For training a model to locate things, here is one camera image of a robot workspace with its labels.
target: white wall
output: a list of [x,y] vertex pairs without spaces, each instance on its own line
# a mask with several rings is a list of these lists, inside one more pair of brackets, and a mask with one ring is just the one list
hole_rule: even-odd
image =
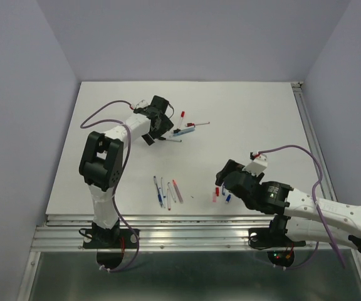
[[81,80],[303,80],[349,0],[38,0]]
[[303,87],[337,198],[361,205],[361,1],[350,3]]
[[15,300],[77,80],[35,0],[0,0],[0,301]]

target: cable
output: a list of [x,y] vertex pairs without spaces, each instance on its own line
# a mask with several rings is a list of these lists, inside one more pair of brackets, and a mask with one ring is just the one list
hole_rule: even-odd
[[292,253],[293,253],[293,248],[295,247],[295,245],[292,243],[292,249],[291,249],[291,251],[289,252],[289,254],[287,254],[286,255],[286,259],[289,259],[289,258],[291,258],[291,255],[292,255]]
[[[132,143],[132,135],[130,133],[130,129],[129,127],[124,124],[122,121],[120,120],[115,120],[115,119],[103,119],[103,120],[99,120],[97,122],[94,122],[90,125],[85,125],[86,122],[88,122],[91,118],[93,118],[94,116],[96,116],[96,114],[98,114],[99,112],[101,112],[103,109],[105,109],[107,106],[113,104],[113,103],[120,103],[120,102],[123,102],[123,103],[126,103],[129,105],[129,107],[131,106],[131,104],[129,102],[126,102],[124,100],[115,100],[113,102],[110,102],[104,106],[102,106],[101,108],[99,108],[96,112],[92,113],[85,121],[83,121],[80,125],[80,128],[81,129],[88,129],[89,127],[93,127],[94,125],[97,125],[97,124],[101,124],[103,122],[114,122],[116,124],[120,124],[121,126],[123,126],[127,132],[127,135],[128,135],[128,149],[127,149],[127,153],[126,153],[126,157],[125,157],[125,162],[123,163],[123,166],[122,166],[122,172],[120,174],[120,178],[122,177],[123,175],[123,171],[125,170],[125,167],[127,165],[127,162],[129,160],[129,155],[130,155],[130,146],[131,146],[131,143]],[[115,192],[117,191],[117,187],[118,187],[118,184],[114,187],[113,189],[113,193],[112,193],[112,204],[113,204],[113,208],[115,209],[115,211],[117,212],[118,214],[118,217],[122,220],[122,222],[126,225],[126,227],[132,232],[132,234],[135,236],[136,238],[136,252],[135,254],[133,255],[132,259],[122,268],[119,268],[119,269],[114,269],[114,270],[111,270],[111,269],[107,269],[105,268],[104,266],[101,266],[100,268],[102,270],[106,270],[107,272],[109,273],[117,273],[117,272],[121,272],[125,269],[127,269],[136,259],[138,253],[139,253],[139,249],[140,249],[140,240],[139,240],[139,236],[138,234],[136,233],[136,231],[128,224],[128,222],[125,220],[125,218],[122,216],[122,214],[120,214],[119,210],[118,210],[118,207],[117,207],[117,204],[115,202]]]
[[[317,186],[321,183],[322,179],[323,179],[323,171],[321,169],[321,165],[320,163],[318,162],[318,160],[316,159],[316,157],[311,153],[309,152],[308,150],[302,148],[301,146],[298,146],[298,145],[294,145],[294,144],[290,144],[290,145],[284,145],[284,146],[281,146],[281,147],[277,147],[275,149],[268,149],[268,150],[261,150],[257,153],[257,155],[260,155],[260,154],[267,154],[269,152],[277,152],[277,151],[280,151],[282,149],[287,149],[287,148],[296,148],[296,149],[299,149],[303,152],[305,152],[306,154],[308,154],[312,159],[313,159],[313,162],[315,163],[315,165],[317,166],[317,169],[318,169],[318,180],[316,183],[314,183],[312,189],[311,189],[311,195],[313,196],[313,202],[315,204],[317,204],[317,197],[316,197],[316,188]],[[318,215],[320,217],[320,220],[321,222],[323,223],[324,225],[324,228],[325,228],[325,231],[327,232],[328,234],[328,237],[330,238],[330,241],[331,241],[331,246],[334,250],[334,252],[337,254],[337,257],[340,261],[340,263],[342,264],[342,267],[345,268],[346,267],[346,264],[345,264],[345,260],[338,248],[338,245],[337,245],[337,242],[335,241],[333,235],[332,235],[332,232],[330,230],[330,228],[328,227],[328,224],[327,224],[327,221],[325,220],[324,218],[324,215],[320,209],[319,206],[316,206],[317,207],[317,212],[318,212]]]
[[248,245],[249,245],[249,247],[250,248],[252,248],[252,249],[255,249],[255,250],[258,250],[258,251],[263,251],[263,250],[266,250],[266,249],[270,249],[271,247],[270,246],[265,246],[265,247],[263,247],[263,248],[255,248],[255,247],[253,247],[253,246],[251,246],[251,238],[249,238],[249,240],[248,240]]
[[82,231],[86,231],[86,230],[87,230],[86,228],[80,228],[79,229],[79,234],[82,235],[82,237],[85,237],[85,238],[88,238],[89,240],[92,240],[93,238],[91,236],[89,236],[88,234],[82,232]]
[[112,105],[114,103],[121,103],[121,102],[126,103],[127,105],[129,105],[130,109],[132,109],[132,104],[130,102],[127,102],[126,100],[114,100],[113,102],[108,102],[106,105],[103,105],[101,108],[99,108],[97,111],[92,113],[89,117],[87,117],[86,120],[81,123],[80,128],[88,129],[89,127],[93,127],[93,126],[95,126],[97,124],[101,124],[103,122],[115,122],[116,124],[123,124],[123,122],[119,121],[119,120],[105,119],[105,120],[100,120],[100,121],[94,122],[89,125],[85,125],[86,122],[88,122],[90,119],[92,119],[94,116],[96,116],[98,113],[100,113],[103,109],[105,109],[109,105]]
[[305,265],[308,265],[314,258],[314,256],[317,254],[317,251],[318,251],[318,246],[320,245],[319,242],[316,243],[316,247],[314,248],[314,251],[313,253],[310,255],[310,257],[303,263],[295,266],[295,267],[289,267],[289,268],[286,268],[287,270],[297,270],[298,268],[303,268]]
[[170,103],[168,103],[168,106],[172,109],[172,115],[170,116],[170,117],[168,117],[168,118],[172,118],[172,116],[174,116],[174,114],[175,114],[175,109],[174,109],[174,107],[170,104]]

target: metal frame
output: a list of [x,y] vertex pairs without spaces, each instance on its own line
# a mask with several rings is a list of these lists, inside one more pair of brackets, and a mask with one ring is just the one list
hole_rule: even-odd
[[30,252],[22,283],[19,288],[18,301],[27,301],[30,298],[34,278],[36,276],[40,252]]
[[[325,164],[325,160],[323,154],[321,152],[321,147],[318,143],[317,136],[315,134],[313,124],[311,123],[311,119],[309,113],[307,111],[307,106],[305,103],[305,98],[303,96],[303,92],[301,90],[302,83],[292,83],[292,90],[295,96],[296,104],[298,106],[301,122],[303,123],[303,128],[306,133],[307,142],[311,152],[315,155],[315,157],[319,160],[320,165],[323,169],[323,181],[321,183],[322,193],[324,198],[331,199],[333,201],[338,201],[335,195],[335,191],[333,190],[332,182],[330,175],[328,173],[327,165]],[[353,259],[355,261],[358,274],[361,282],[361,254],[357,250],[352,250]]]
[[[301,83],[291,84],[310,150],[320,160],[324,171],[323,196],[336,201],[328,170],[307,112]],[[265,227],[273,216],[126,216],[140,235],[141,251],[249,251],[248,230]],[[44,226],[36,228],[31,253],[19,291],[18,300],[29,300],[41,252],[84,250],[80,227],[90,227],[91,215],[50,215]],[[309,243],[306,250],[314,248]],[[321,243],[320,249],[330,249]],[[352,250],[361,281],[361,254]]]

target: glass panel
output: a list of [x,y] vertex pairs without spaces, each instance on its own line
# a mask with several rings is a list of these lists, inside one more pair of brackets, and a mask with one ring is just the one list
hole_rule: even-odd
[[[346,270],[331,250],[286,272],[260,262],[265,251],[173,252],[141,253],[118,274],[100,271],[95,253],[43,253],[30,300],[361,300],[352,254],[342,251]],[[309,252],[295,254],[297,264]]]

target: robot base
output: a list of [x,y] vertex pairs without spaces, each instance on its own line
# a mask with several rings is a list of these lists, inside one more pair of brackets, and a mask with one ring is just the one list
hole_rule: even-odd
[[[123,238],[125,249],[136,249],[137,244],[133,233],[129,229],[120,229],[119,221],[115,223],[112,229],[103,229],[92,223],[91,229],[81,229],[84,231],[85,239],[83,240],[84,249],[121,249],[120,240]],[[137,235],[140,234],[139,229],[133,229]]]

